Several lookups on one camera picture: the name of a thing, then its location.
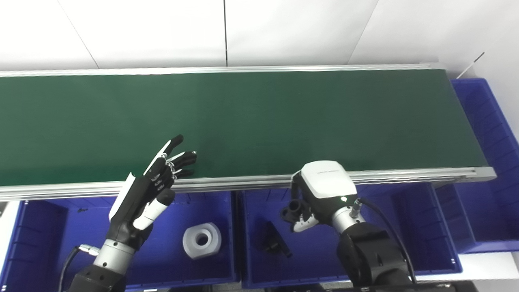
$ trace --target silver wrist cylinder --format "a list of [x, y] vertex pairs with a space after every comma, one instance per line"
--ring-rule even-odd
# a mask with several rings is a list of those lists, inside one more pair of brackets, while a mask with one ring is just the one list
[[352, 216], [350, 215], [351, 211], [351, 207], [342, 207], [333, 214], [332, 224], [339, 234], [342, 234], [343, 231], [345, 231], [352, 225], [361, 222], [366, 222], [364, 218], [362, 218], [362, 215], [360, 215], [360, 213], [357, 213], [355, 218], [352, 218]]
[[133, 254], [135, 250], [128, 245], [107, 239], [95, 258], [94, 265], [125, 275]]

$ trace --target black cable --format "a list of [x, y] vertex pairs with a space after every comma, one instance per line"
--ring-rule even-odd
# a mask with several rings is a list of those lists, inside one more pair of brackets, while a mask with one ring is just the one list
[[409, 275], [411, 277], [411, 281], [413, 282], [413, 284], [416, 284], [415, 268], [413, 268], [413, 264], [411, 263], [411, 258], [409, 257], [409, 254], [407, 253], [407, 249], [405, 248], [404, 242], [402, 241], [402, 239], [400, 239], [400, 236], [398, 236], [393, 225], [389, 222], [387, 217], [384, 215], [382, 210], [380, 210], [380, 208], [377, 207], [377, 205], [366, 200], [365, 198], [359, 198], [359, 202], [368, 206], [371, 210], [373, 210], [375, 213], [377, 213], [382, 218], [384, 223], [387, 225], [389, 231], [391, 231], [391, 233], [393, 234], [393, 237], [396, 239], [398, 245], [400, 246], [400, 249], [402, 250], [402, 253], [404, 254], [405, 260], [407, 262], [407, 269], [409, 270]]
[[63, 267], [61, 268], [60, 281], [58, 284], [58, 292], [63, 292], [63, 284], [65, 281], [65, 273], [67, 268], [70, 266], [70, 263], [79, 252], [79, 246], [74, 246], [70, 251], [69, 255], [66, 257], [65, 262], [63, 263]]

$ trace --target blue plastic bin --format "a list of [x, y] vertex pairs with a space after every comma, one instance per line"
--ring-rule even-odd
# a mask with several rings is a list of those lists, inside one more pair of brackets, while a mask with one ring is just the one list
[[[5, 291], [57, 291], [61, 267], [72, 247], [103, 244], [114, 200], [75, 198], [22, 203], [0, 278]], [[127, 290], [235, 282], [232, 210], [229, 192], [177, 194], [135, 254], [127, 273]], [[220, 252], [191, 260], [182, 246], [184, 231], [207, 222], [213, 222], [222, 234]], [[79, 253], [69, 267], [65, 287], [93, 260]]]
[[486, 80], [452, 80], [497, 179], [436, 192], [459, 253], [519, 250], [519, 147]]
[[[396, 227], [418, 275], [458, 273], [461, 265], [434, 189], [429, 183], [358, 186], [360, 196], [377, 204]], [[290, 201], [287, 189], [244, 191], [242, 199], [245, 236], [244, 288], [322, 283], [346, 280], [337, 259], [338, 234], [328, 225], [291, 233], [282, 221], [281, 208]], [[386, 228], [366, 207], [368, 222]], [[278, 229], [293, 256], [263, 250], [266, 222]]]

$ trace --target white block with hole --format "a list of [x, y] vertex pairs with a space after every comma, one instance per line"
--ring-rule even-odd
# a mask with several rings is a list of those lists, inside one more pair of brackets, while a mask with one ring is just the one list
[[204, 223], [186, 229], [182, 238], [186, 254], [196, 260], [220, 251], [222, 235], [213, 223]]

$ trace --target robotic hand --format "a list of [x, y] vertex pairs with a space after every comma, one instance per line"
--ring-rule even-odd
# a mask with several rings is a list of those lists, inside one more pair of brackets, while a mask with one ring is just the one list
[[149, 237], [155, 219], [173, 202], [175, 180], [193, 174], [183, 167], [196, 162], [196, 152], [168, 158], [183, 141], [178, 135], [155, 155], [144, 175], [129, 174], [110, 210], [110, 227], [94, 263], [77, 273], [69, 292], [124, 291], [126, 270]]
[[340, 234], [337, 256], [355, 287], [410, 284], [409, 274], [414, 279], [398, 235], [393, 236], [400, 246], [387, 231], [365, 222], [360, 215], [363, 203], [377, 213], [380, 210], [358, 198], [357, 188], [338, 162], [305, 164], [292, 176], [291, 195], [288, 207], [281, 210], [281, 218], [291, 224], [293, 232], [319, 223], [333, 226]]

